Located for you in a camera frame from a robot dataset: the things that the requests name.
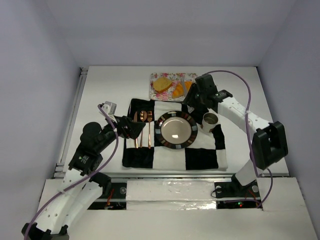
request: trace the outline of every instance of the bread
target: bread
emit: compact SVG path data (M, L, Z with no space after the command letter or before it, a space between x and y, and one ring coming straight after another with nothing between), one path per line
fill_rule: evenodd
M166 77L160 77L153 82L153 88L158 94L161 94L167 91L171 86L172 86L172 81Z
M189 89L192 85L192 81L185 81L184 82L186 90L189 92ZM181 83L178 83L178 85L175 87L175 90L172 92L172 98L176 99L179 97L182 97L184 95L184 88L182 87Z

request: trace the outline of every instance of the white cup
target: white cup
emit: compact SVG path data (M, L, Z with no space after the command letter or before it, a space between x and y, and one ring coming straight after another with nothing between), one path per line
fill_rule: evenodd
M213 112L207 112L203 115L201 128L204 132L210 133L218 125L219 117Z

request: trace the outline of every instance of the spoon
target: spoon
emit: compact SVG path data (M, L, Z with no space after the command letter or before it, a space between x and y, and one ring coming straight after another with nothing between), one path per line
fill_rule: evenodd
M145 120L147 120L147 112L146 111L141 111L140 112L140 120L142 122L144 122ZM140 139L140 148L142 148L142 139L143 139L143 133L144 131L141 131L141 139Z

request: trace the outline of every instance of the copper knife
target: copper knife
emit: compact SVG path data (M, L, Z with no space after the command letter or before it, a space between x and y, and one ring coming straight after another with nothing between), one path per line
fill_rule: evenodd
M137 111L136 111L135 114L134 114L133 121L134 121L135 123L138 122L138 112L137 112ZM134 146L135 146L136 149L138 148L138 138L136 138L136 139L134 140Z

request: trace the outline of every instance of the round plate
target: round plate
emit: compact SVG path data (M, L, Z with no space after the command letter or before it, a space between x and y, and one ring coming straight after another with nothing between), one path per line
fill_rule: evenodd
M169 111L156 121L154 134L164 146L170 149L183 149L195 141L198 126L189 114Z

